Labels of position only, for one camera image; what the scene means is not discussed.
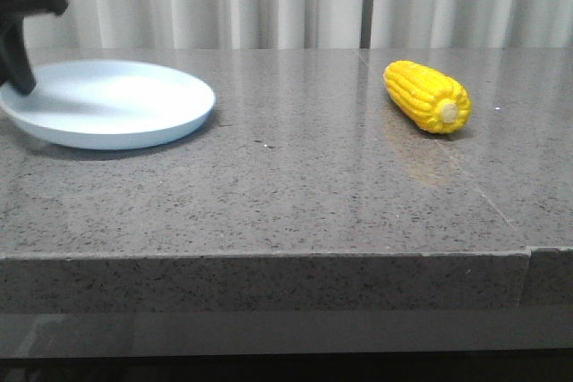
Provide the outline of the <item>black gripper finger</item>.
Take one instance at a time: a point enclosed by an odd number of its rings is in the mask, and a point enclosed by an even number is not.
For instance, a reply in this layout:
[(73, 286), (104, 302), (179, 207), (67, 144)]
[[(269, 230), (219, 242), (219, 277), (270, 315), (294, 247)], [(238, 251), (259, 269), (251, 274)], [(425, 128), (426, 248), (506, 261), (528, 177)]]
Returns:
[(24, 43), (23, 18), (19, 16), (1, 18), (1, 78), (22, 95), (29, 95), (37, 85)]
[(62, 15), (68, 0), (1, 0), (1, 16), (28, 16), (33, 14), (52, 13)]

